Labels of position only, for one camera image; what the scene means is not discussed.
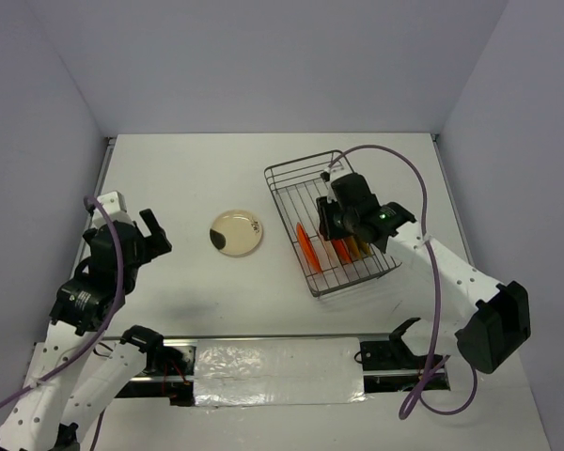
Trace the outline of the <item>orange plate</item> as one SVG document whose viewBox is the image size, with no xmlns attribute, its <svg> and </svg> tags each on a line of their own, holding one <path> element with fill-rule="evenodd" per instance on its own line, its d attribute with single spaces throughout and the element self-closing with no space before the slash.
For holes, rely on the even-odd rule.
<svg viewBox="0 0 564 451">
<path fill-rule="evenodd" d="M 321 264 L 319 262 L 317 253 L 311 243 L 311 239 L 306 234 L 306 231 L 300 222 L 296 224 L 295 232 L 297 235 L 297 241 L 301 247 L 301 250 L 305 256 L 305 260 L 308 263 L 309 267 L 315 273 L 322 273 Z"/>
<path fill-rule="evenodd" d="M 343 239 L 332 240 L 332 244 L 337 253 L 337 257 L 343 264 L 351 264 L 353 262 L 351 253 Z"/>
</svg>

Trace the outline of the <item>orange plate middle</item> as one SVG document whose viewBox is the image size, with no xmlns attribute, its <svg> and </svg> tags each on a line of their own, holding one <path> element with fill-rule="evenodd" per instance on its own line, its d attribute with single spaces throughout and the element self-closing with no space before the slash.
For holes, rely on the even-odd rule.
<svg viewBox="0 0 564 451">
<path fill-rule="evenodd" d="M 332 240 L 332 244 L 337 253 L 337 257 L 343 264 L 351 264 L 353 262 L 351 253 L 343 239 Z"/>
</svg>

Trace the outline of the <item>cream plate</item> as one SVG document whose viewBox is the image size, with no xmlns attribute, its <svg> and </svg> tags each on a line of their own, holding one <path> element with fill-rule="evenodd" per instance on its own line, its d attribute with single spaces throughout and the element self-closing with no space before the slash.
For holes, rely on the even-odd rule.
<svg viewBox="0 0 564 451">
<path fill-rule="evenodd" d="M 334 258 L 337 256 L 336 251 L 334 246 L 332 245 L 331 242 L 326 241 L 324 239 L 321 239 L 321 244 L 322 247 L 324 248 L 326 254 L 330 257 L 330 258 Z"/>
<path fill-rule="evenodd" d="M 219 214 L 211 223 L 211 245 L 227 257 L 246 257 L 256 251 L 264 237 L 264 225 L 252 211 L 235 209 Z"/>
</svg>

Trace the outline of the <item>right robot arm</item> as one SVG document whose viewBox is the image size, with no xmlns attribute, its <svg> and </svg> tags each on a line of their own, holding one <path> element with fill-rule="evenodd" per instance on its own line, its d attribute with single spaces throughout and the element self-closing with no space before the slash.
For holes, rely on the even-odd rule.
<svg viewBox="0 0 564 451">
<path fill-rule="evenodd" d="M 494 373 L 530 337 L 528 293 L 520 283 L 477 270 L 401 204 L 380 204 L 362 175 L 328 169 L 321 179 L 328 188 L 316 200 L 322 237 L 357 238 L 439 286 L 465 321 L 455 333 L 457 349 L 477 371 Z"/>
</svg>

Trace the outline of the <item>silver tape sheet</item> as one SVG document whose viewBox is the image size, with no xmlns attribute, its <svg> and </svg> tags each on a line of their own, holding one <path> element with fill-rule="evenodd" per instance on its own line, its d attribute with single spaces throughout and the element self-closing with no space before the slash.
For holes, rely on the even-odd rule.
<svg viewBox="0 0 564 451">
<path fill-rule="evenodd" d="M 204 340 L 196 347 L 199 407 L 332 405 L 366 399 L 353 337 Z"/>
</svg>

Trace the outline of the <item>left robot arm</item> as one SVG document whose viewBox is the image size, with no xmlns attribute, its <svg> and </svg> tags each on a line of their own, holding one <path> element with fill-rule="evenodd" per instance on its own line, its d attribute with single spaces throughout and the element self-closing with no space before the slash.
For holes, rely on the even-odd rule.
<svg viewBox="0 0 564 451">
<path fill-rule="evenodd" d="M 44 344 L 26 385 L 0 402 L 12 409 L 0 426 L 0 450 L 77 450 L 124 385 L 165 365 L 164 338 L 143 326 L 128 329 L 86 381 L 80 378 L 105 330 L 136 284 L 139 269 L 171 251 L 152 210 L 140 216 L 144 236 L 123 210 L 94 210 L 83 238 L 89 247 L 57 291 Z"/>
</svg>

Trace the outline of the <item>orange plate front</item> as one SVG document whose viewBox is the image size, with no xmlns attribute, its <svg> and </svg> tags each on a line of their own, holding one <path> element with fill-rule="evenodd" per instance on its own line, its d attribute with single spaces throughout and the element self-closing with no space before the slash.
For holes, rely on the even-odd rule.
<svg viewBox="0 0 564 451">
<path fill-rule="evenodd" d="M 309 267 L 315 273 L 322 273 L 321 264 L 319 262 L 317 253 L 311 243 L 311 239 L 306 234 L 306 231 L 300 222 L 296 224 L 295 232 L 297 235 L 297 241 L 301 247 L 301 250 L 305 256 L 305 260 L 308 263 Z"/>
</svg>

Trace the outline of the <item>mustard plate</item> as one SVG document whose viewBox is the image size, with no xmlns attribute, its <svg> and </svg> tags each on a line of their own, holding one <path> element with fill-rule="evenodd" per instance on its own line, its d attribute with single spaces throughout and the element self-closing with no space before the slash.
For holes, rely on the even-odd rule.
<svg viewBox="0 0 564 451">
<path fill-rule="evenodd" d="M 348 252 L 352 258 L 352 261 L 357 261 L 362 259 L 361 250 L 355 241 L 354 237 L 346 237 L 344 239 L 345 245 L 347 246 Z"/>
<path fill-rule="evenodd" d="M 364 242 L 361 241 L 357 241 L 357 248 L 359 249 L 359 251 L 364 255 L 364 256 L 371 256 L 371 252 L 370 249 L 368 248 L 368 245 Z"/>
</svg>

